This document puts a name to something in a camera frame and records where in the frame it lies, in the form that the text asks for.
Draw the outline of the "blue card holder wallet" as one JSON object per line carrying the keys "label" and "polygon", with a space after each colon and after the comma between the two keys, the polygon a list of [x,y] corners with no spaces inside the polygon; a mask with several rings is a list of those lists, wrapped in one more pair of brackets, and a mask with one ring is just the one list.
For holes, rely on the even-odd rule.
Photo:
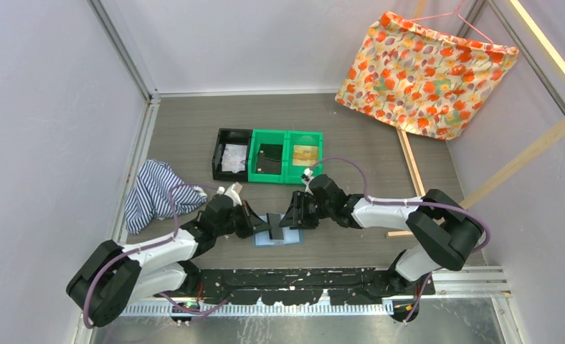
{"label": "blue card holder wallet", "polygon": [[260,231],[252,237],[255,247],[276,247],[303,243],[302,230],[280,226],[280,221],[283,219],[282,214],[266,214],[259,216],[259,218],[267,222],[271,229]]}

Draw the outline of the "white cards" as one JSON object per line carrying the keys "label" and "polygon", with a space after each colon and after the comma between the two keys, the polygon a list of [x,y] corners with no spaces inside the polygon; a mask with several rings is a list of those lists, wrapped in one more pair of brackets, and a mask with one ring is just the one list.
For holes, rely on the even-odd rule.
{"label": "white cards", "polygon": [[222,172],[240,173],[246,171],[247,146],[226,144],[222,154]]}

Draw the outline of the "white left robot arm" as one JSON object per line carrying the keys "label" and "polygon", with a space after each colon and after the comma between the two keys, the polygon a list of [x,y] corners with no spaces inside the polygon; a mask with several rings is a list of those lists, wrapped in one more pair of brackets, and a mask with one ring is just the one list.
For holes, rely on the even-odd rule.
{"label": "white left robot arm", "polygon": [[216,195],[171,234],[140,244],[100,243],[69,281],[66,293],[81,308],[85,327],[105,327],[127,305],[145,297],[165,291],[193,295],[199,269],[191,260],[213,248],[219,237],[234,234],[245,239],[270,229],[246,201]]}

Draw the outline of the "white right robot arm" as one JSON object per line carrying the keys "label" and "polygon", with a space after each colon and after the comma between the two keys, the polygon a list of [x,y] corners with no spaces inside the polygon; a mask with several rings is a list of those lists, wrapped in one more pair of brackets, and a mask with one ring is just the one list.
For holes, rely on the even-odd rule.
{"label": "white right robot arm", "polygon": [[343,191],[332,178],[304,179],[296,191],[281,227],[314,229],[322,219],[343,228],[382,227],[410,231],[418,244],[404,250],[383,273],[383,281],[397,294],[406,294],[422,277],[443,268],[461,270],[482,235],[483,224],[447,194],[431,189],[422,197],[378,199]]}

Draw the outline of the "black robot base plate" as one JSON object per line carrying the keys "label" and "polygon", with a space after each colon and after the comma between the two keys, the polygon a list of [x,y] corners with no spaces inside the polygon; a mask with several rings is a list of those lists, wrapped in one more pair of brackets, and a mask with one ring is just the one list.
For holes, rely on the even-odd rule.
{"label": "black robot base plate", "polygon": [[217,304],[284,306],[314,305],[328,296],[332,305],[374,305],[385,297],[413,299],[420,290],[417,282],[395,287],[386,271],[376,268],[312,269],[203,269],[184,286],[166,291],[169,297],[200,296]]}

